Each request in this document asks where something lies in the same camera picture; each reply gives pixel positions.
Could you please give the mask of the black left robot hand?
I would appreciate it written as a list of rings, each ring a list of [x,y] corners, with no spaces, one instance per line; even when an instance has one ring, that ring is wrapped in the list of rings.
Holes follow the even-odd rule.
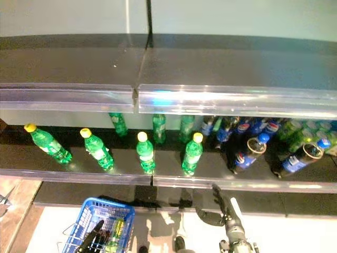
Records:
[[[103,225],[104,220],[99,221],[75,252],[101,252],[110,236],[109,230],[102,229]]]

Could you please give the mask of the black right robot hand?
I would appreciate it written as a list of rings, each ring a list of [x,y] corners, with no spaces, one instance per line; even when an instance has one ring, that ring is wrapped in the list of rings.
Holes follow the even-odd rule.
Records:
[[[196,214],[198,217],[211,226],[223,227],[229,229],[234,226],[243,228],[242,222],[237,215],[233,205],[231,204],[228,197],[222,197],[220,187],[216,184],[212,184],[214,202],[217,203],[220,207],[222,214],[209,212],[202,210],[199,207],[195,207]]]

